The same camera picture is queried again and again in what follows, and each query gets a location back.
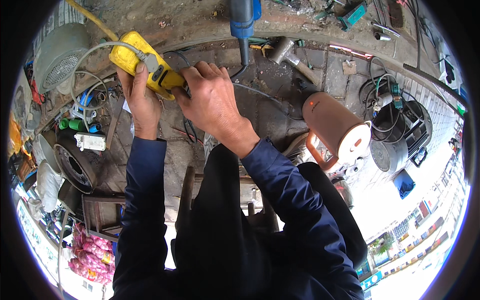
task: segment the orange kettle handle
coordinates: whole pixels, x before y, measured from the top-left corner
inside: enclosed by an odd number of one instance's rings
[[[305,141],[305,145],[307,146],[308,151],[310,151],[320,168],[322,170],[329,170],[334,166],[334,164],[338,162],[338,157],[336,157],[332,153],[333,156],[329,160],[325,161],[322,155],[318,153],[318,150],[313,145],[313,140],[315,139],[315,137],[316,135],[313,133],[313,131],[310,130],[307,136],[307,140]]]

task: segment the hand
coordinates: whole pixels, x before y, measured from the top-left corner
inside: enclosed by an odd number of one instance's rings
[[[185,117],[240,158],[247,156],[260,138],[250,121],[239,113],[227,69],[199,61],[195,67],[181,69],[179,74],[192,93],[190,98],[184,89],[172,88]]]
[[[141,61],[137,65],[135,78],[117,67],[123,93],[132,112],[135,136],[156,140],[156,132],[162,109],[155,92],[147,88],[148,71]]]

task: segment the yellow power strip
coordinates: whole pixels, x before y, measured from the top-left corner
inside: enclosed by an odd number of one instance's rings
[[[153,50],[147,41],[136,31],[130,31],[122,35],[120,41],[128,43],[144,53],[153,53],[158,61],[158,70],[148,75],[147,86],[167,100],[175,97],[170,90],[174,86],[184,87],[185,79],[172,70],[172,68]],[[133,51],[126,47],[114,46],[108,58],[122,68],[125,72],[135,76],[135,70],[140,59]]]

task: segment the hammer head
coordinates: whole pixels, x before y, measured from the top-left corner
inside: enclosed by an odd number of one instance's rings
[[[281,40],[275,45],[275,49],[270,52],[268,59],[276,64],[280,64],[286,59],[285,55],[290,52],[294,44],[295,42],[291,38],[281,38]]]

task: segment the person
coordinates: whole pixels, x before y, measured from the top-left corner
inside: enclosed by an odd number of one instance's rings
[[[118,69],[135,137],[113,299],[363,299],[355,268],[366,259],[365,241],[318,165],[295,166],[255,133],[237,109],[225,68],[200,61],[179,74],[191,91],[171,90],[183,114],[220,144],[208,156],[189,222],[177,233],[171,271],[164,238],[167,142],[157,139],[161,106],[146,88],[143,63],[135,78]],[[285,222],[283,231],[262,236],[248,224],[238,159]]]

